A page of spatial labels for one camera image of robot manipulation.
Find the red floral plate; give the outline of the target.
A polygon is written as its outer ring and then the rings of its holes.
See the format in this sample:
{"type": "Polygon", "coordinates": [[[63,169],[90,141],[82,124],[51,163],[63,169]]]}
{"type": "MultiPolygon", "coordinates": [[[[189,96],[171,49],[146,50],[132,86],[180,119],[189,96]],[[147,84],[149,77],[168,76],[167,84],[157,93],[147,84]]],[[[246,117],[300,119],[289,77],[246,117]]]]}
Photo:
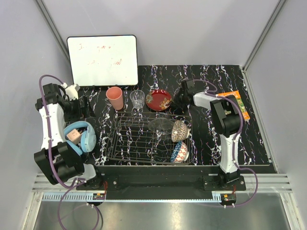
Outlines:
{"type": "Polygon", "coordinates": [[[157,112],[166,110],[171,102],[172,96],[170,93],[162,89],[152,90],[145,97],[148,108],[157,112]]]}

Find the brown patterned bowl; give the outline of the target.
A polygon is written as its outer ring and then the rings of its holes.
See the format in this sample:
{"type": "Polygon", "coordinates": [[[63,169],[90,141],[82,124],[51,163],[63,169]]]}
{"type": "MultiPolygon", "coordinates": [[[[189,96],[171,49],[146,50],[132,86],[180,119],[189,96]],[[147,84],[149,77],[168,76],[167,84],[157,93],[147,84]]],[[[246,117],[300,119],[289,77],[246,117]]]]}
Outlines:
{"type": "Polygon", "coordinates": [[[173,142],[179,142],[187,139],[189,137],[189,128],[181,120],[177,120],[172,129],[171,139],[173,142]]]}

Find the clear glass plate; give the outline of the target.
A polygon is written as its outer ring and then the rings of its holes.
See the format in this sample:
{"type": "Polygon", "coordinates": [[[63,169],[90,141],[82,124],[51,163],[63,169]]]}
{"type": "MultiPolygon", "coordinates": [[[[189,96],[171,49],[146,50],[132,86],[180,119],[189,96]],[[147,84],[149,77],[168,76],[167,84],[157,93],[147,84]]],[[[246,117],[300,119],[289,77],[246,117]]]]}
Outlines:
{"type": "Polygon", "coordinates": [[[174,122],[164,117],[156,118],[148,123],[148,128],[161,135],[171,134],[174,122]]]}

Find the pink plastic cup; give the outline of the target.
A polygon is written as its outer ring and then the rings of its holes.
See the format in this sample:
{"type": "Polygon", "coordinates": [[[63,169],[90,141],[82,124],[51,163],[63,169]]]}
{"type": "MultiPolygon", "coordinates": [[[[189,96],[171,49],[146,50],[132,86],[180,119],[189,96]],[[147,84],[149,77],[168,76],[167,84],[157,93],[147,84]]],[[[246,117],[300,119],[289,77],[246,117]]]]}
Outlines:
{"type": "Polygon", "coordinates": [[[123,92],[119,87],[111,87],[106,92],[106,97],[115,110],[121,110],[124,107],[123,92]]]}

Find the blue and red patterned bowl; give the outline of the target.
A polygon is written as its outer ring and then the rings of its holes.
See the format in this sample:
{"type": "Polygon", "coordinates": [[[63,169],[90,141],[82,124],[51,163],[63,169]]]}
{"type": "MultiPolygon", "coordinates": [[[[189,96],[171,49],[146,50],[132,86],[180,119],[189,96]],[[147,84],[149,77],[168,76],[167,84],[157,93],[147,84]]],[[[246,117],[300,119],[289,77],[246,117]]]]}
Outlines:
{"type": "Polygon", "coordinates": [[[170,162],[183,163],[188,159],[189,151],[187,145],[183,141],[179,141],[172,153],[170,162]]]}

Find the black wire dish rack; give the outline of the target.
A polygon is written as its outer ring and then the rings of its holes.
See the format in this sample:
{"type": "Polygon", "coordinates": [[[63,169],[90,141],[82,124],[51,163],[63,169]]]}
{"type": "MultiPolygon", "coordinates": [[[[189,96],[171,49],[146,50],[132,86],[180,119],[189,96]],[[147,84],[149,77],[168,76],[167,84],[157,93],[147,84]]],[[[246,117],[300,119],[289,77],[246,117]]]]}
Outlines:
{"type": "Polygon", "coordinates": [[[147,165],[188,165],[193,161],[195,146],[192,140],[192,119],[186,115],[149,112],[119,112],[112,121],[106,146],[108,159],[119,164],[147,165]],[[183,163],[172,163],[170,158],[178,142],[173,142],[171,134],[161,135],[148,128],[148,123],[164,117],[176,122],[183,121],[189,128],[187,145],[189,156],[183,163]]]}

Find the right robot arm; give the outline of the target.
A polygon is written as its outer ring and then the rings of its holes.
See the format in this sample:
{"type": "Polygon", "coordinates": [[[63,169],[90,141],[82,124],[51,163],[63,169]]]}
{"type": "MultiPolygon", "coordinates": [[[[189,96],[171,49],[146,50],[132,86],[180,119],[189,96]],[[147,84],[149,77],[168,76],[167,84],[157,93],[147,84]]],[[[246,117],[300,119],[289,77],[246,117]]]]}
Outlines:
{"type": "Polygon", "coordinates": [[[183,80],[173,103],[180,108],[193,105],[211,111],[213,127],[221,140],[217,181],[220,188],[228,190],[234,187],[240,178],[238,141],[244,118],[234,95],[218,96],[217,87],[207,80],[204,82],[213,88],[200,90],[196,87],[196,82],[197,80],[183,80]]]}

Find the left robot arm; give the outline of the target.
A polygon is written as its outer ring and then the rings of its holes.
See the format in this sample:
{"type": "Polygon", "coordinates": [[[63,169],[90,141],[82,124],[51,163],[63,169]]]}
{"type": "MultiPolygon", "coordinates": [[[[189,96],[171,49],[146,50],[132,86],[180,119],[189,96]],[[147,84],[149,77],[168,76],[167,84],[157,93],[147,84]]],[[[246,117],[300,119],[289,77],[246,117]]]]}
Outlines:
{"type": "Polygon", "coordinates": [[[94,150],[93,126],[82,118],[94,116],[88,99],[80,102],[77,84],[47,84],[35,104],[43,122],[43,143],[34,160],[53,185],[81,177],[94,190],[103,186],[103,177],[81,156],[94,150]]]}

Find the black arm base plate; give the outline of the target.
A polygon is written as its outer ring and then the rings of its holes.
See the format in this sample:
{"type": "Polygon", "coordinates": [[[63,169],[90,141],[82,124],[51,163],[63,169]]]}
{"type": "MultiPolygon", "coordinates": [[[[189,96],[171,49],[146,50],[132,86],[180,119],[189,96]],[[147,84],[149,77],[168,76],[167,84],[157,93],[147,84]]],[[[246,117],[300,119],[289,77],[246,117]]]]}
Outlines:
{"type": "Polygon", "coordinates": [[[230,184],[223,187],[219,184],[218,166],[195,165],[159,165],[159,166],[127,166],[108,165],[97,166],[98,175],[107,182],[110,191],[127,187],[192,187],[221,188],[226,190],[230,184]]]}

